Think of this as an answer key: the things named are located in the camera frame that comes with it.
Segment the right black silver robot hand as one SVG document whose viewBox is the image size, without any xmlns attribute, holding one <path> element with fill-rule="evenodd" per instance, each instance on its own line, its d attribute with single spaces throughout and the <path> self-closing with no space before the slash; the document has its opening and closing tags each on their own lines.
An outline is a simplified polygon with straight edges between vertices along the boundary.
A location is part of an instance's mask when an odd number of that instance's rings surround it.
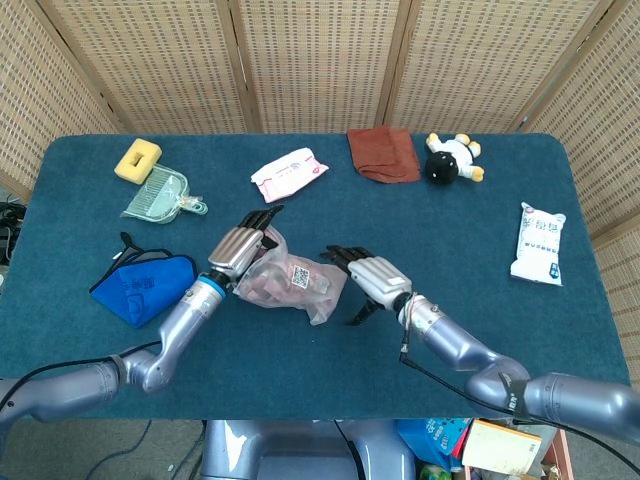
<svg viewBox="0 0 640 480">
<path fill-rule="evenodd" d="M 363 324 L 377 310 L 397 315 L 413 294 L 412 282 L 391 262 L 375 256 L 364 247 L 328 245 L 320 256 L 347 274 L 364 292 L 364 306 L 348 326 Z"/>
</svg>

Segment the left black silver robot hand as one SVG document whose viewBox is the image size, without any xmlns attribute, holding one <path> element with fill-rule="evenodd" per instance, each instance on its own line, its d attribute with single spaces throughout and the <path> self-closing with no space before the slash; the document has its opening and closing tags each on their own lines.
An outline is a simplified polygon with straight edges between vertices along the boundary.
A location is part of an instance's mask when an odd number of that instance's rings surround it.
<svg viewBox="0 0 640 480">
<path fill-rule="evenodd" d="M 232 288 L 263 251 L 278 246 L 276 240 L 266 235 L 266 229 L 283 208 L 283 205 L 276 205 L 250 211 L 224 235 L 209 255 L 211 268 L 206 277 L 225 291 Z"/>
</svg>

